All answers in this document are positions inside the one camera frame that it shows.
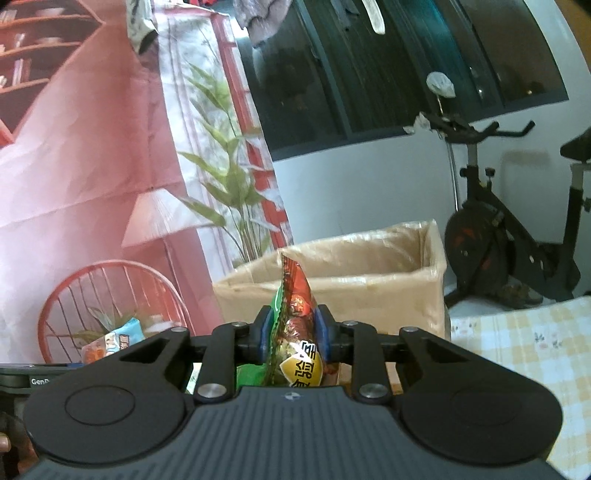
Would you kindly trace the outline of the red green snack packet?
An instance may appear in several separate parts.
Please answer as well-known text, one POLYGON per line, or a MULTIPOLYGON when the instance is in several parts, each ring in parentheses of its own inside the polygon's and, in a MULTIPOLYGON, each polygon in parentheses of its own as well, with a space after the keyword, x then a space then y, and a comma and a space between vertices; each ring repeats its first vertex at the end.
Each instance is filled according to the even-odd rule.
POLYGON ((268 347, 262 365, 238 367, 236 385, 290 388, 319 387, 325 367, 315 334, 315 301, 304 269, 296 260, 281 257, 280 288, 271 303, 270 331, 263 334, 268 347))

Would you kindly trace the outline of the brown cardboard box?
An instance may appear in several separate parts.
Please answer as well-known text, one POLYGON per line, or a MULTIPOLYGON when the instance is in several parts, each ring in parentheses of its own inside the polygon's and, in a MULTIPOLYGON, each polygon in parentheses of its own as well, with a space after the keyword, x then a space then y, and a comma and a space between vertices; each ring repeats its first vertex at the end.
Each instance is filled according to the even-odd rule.
POLYGON ((284 247, 239 266, 213 286, 224 321, 250 320, 270 303, 283 278, 283 257, 301 265, 315 299, 335 320, 361 321, 388 334, 416 326, 450 336, 447 261, 433 220, 284 247))

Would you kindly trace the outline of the blue snack packet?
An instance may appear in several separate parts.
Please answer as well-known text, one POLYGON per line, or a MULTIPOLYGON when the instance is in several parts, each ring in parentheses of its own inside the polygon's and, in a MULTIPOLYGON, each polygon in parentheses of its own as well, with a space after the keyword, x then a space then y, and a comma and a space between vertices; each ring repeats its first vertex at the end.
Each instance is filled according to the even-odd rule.
POLYGON ((83 346, 82 362, 90 364, 144 340, 140 321, 132 317, 121 327, 83 346))

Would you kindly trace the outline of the black exercise bike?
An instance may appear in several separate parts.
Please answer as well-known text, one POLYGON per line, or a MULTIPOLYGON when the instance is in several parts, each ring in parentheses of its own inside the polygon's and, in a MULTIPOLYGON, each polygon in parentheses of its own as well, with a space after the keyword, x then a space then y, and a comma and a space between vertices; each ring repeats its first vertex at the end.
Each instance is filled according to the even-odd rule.
POLYGON ((493 191, 496 171, 481 169, 478 147, 492 137, 522 138, 535 127, 529 122, 518 131, 503 130, 491 122, 478 130, 458 115, 444 111, 420 113, 417 124, 435 131, 448 148, 463 145, 468 161, 459 168, 449 162, 454 180, 464 178, 467 196, 456 200, 445 228, 444 248, 456 276, 455 289, 444 297, 452 308, 470 298, 488 299, 511 309, 527 309, 544 300, 573 299, 581 273, 574 255, 583 212, 590 209, 584 195, 584 176, 590 170, 590 133, 565 143, 562 157, 570 161, 569 189, 563 239, 538 242, 493 191))

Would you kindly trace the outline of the checkered floral bed sheet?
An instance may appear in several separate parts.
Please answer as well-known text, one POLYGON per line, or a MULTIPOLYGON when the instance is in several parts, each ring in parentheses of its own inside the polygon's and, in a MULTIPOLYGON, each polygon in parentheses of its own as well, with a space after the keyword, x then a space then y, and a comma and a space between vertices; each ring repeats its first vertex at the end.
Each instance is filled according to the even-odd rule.
POLYGON ((563 426, 549 462, 569 479, 590 477, 590 298, 530 310, 456 317, 452 341, 544 385, 563 426))

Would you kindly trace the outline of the red printed backdrop curtain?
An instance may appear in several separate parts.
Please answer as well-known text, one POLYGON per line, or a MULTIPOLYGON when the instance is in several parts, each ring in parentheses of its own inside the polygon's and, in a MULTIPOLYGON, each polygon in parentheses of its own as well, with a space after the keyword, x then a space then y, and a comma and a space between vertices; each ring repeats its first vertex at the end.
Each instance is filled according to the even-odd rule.
POLYGON ((232 17, 197 1, 1 5, 1 359, 78 361, 137 315, 206 333, 290 223, 232 17))

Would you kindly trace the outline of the dark glass window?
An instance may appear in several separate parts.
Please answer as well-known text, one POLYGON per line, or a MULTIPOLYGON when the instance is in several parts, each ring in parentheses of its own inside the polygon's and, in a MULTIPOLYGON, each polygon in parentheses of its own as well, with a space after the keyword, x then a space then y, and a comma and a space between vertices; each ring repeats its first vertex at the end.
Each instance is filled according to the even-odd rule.
POLYGON ((238 48, 274 160, 400 136, 422 112, 477 121, 567 99, 522 1, 293 1, 238 48))

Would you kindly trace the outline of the grey hanging cloth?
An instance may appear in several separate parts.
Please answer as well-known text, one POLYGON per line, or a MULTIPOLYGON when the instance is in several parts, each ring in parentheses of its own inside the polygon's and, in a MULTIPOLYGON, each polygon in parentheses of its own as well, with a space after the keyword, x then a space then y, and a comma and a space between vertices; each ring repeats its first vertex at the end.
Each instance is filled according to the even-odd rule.
POLYGON ((291 0, 233 0, 235 19, 254 47, 276 35, 290 11, 291 0))

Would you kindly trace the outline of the white hanging sock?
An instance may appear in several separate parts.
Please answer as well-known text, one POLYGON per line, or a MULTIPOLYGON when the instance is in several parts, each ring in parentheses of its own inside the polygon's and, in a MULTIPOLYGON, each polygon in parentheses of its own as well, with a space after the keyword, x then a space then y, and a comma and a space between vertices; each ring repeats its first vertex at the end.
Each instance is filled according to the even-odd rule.
POLYGON ((362 0, 363 8, 365 8, 370 19, 370 25, 374 32, 378 35, 386 34, 385 20, 377 0, 362 0))

